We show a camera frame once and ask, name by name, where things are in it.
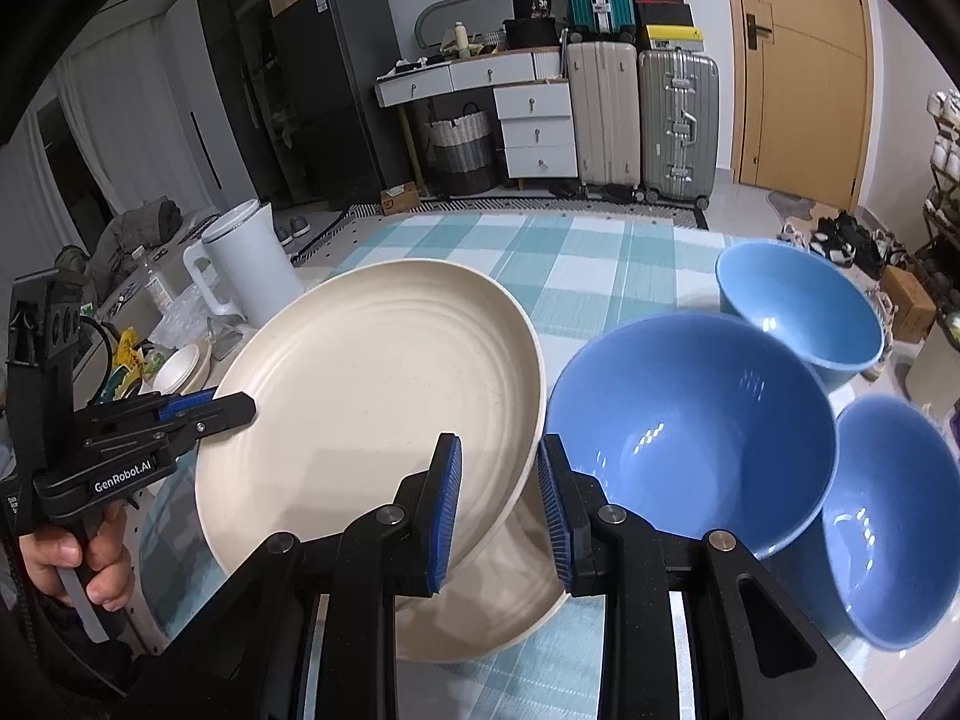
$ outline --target kettle handle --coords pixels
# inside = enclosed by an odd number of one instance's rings
[[[243,317],[244,313],[232,300],[227,300],[226,303],[220,303],[216,296],[213,295],[213,290],[210,289],[208,281],[203,277],[203,271],[201,271],[197,265],[197,263],[201,261],[210,262],[210,256],[206,253],[203,241],[198,241],[186,247],[184,250],[184,266],[190,274],[190,278],[193,279],[193,283],[200,289],[200,294],[203,295],[203,299],[210,307],[210,311],[217,314],[218,317],[225,317],[227,314],[238,314]]]

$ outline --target black refrigerator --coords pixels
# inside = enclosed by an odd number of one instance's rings
[[[413,180],[397,111],[374,84],[400,59],[388,0],[298,0],[272,22],[311,194],[333,209]]]

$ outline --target white electric kettle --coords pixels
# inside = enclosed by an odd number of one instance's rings
[[[220,276],[230,300],[221,302],[203,277],[207,261]],[[200,240],[184,250],[184,266],[200,288],[210,311],[238,314],[254,327],[263,327],[286,305],[304,293],[294,266],[274,233],[269,204],[248,200],[203,230]]]

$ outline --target cream plate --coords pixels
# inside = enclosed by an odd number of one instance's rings
[[[486,549],[438,595],[397,609],[397,657],[437,664],[481,658],[531,635],[567,598],[535,471]]]
[[[250,426],[200,444],[197,509],[227,573],[276,531],[339,533],[463,443],[451,578],[503,524],[544,429],[544,361],[520,305],[477,271],[400,260],[301,296],[253,337],[218,395],[256,402]]]

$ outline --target small white bowl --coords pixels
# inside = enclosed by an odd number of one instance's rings
[[[203,385],[206,384],[206,380],[210,375],[210,355],[213,351],[212,344],[206,338],[197,338],[197,341],[193,343],[200,349],[200,360],[198,360],[197,365],[195,365],[193,373],[187,377],[186,382],[179,389],[179,393],[182,395],[199,392],[203,389]]]
[[[163,367],[157,371],[152,388],[161,395],[177,392],[190,378],[200,362],[200,346],[187,343],[184,348],[174,352]]]

